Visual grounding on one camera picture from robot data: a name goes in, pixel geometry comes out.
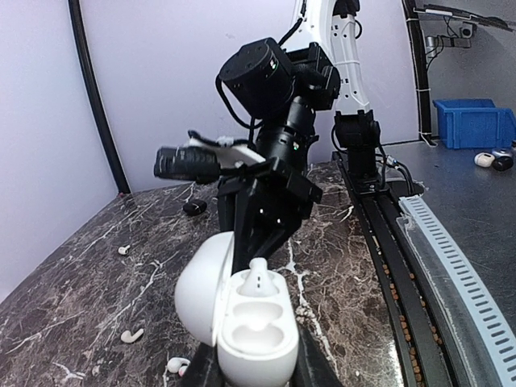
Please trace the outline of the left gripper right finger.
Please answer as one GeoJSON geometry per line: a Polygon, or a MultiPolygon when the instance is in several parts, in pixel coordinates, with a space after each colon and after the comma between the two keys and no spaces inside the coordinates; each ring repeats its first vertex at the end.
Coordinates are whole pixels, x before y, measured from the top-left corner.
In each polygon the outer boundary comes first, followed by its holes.
{"type": "Polygon", "coordinates": [[[292,375],[292,386],[342,386],[309,329],[299,323],[298,331],[298,357],[292,375]]]}

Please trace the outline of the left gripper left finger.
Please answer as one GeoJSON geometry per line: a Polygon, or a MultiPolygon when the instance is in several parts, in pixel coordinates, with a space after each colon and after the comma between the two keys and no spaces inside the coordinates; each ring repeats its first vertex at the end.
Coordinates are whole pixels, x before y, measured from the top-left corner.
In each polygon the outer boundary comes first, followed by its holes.
{"type": "Polygon", "coordinates": [[[225,380],[218,364],[217,350],[201,343],[183,375],[185,387],[223,387],[225,380]]]}

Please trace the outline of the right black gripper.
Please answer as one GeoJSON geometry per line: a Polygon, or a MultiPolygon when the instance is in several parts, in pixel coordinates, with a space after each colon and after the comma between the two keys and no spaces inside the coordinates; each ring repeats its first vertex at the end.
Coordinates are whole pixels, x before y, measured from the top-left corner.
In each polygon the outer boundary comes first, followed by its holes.
{"type": "MultiPolygon", "coordinates": [[[[273,38],[257,40],[223,65],[216,87],[227,87],[250,114],[248,130],[259,130],[256,152],[298,172],[287,178],[284,195],[288,203],[298,201],[307,218],[322,197],[321,189],[306,179],[308,151],[318,141],[315,116],[332,108],[340,88],[338,70],[327,54],[315,42],[286,52],[273,38]]],[[[269,259],[302,225],[301,218],[293,217],[259,221],[254,227],[258,201],[247,189],[220,189],[217,198],[220,231],[234,232],[232,274],[244,270],[251,258],[269,259]]]]}

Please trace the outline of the white hook earbud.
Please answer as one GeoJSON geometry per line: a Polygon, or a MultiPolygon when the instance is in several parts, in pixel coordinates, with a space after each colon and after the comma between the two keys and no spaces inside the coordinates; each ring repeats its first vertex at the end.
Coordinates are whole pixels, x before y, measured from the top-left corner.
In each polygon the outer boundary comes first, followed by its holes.
{"type": "Polygon", "coordinates": [[[238,294],[248,298],[267,298],[279,293],[268,273],[265,258],[254,258],[249,264],[250,271],[239,287],[238,294]]]}
{"type": "Polygon", "coordinates": [[[172,374],[182,377],[190,365],[190,360],[184,357],[172,357],[166,364],[166,369],[172,374]]]}

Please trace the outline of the white oval charging case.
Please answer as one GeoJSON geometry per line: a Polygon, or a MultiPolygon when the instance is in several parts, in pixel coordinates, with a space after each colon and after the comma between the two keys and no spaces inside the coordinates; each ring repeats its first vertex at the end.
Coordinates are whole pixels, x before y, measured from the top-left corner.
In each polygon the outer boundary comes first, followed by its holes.
{"type": "Polygon", "coordinates": [[[284,386],[297,362],[299,333],[285,278],[268,270],[279,293],[238,294],[250,268],[231,273],[234,232],[207,239],[179,276],[175,308],[185,329],[215,347],[232,386],[284,386]]]}

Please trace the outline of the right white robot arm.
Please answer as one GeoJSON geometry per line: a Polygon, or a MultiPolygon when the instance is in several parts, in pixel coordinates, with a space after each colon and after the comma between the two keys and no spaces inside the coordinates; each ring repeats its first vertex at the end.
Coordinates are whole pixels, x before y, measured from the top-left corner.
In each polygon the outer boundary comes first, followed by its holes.
{"type": "Polygon", "coordinates": [[[226,172],[218,186],[219,225],[235,234],[234,272],[269,258],[310,217],[321,189],[307,176],[318,140],[319,111],[331,110],[331,138],[347,157],[360,194],[386,190],[380,126],[365,95],[356,40],[357,1],[299,1],[295,23],[279,40],[244,45],[221,68],[215,85],[250,116],[256,164],[226,172]]]}

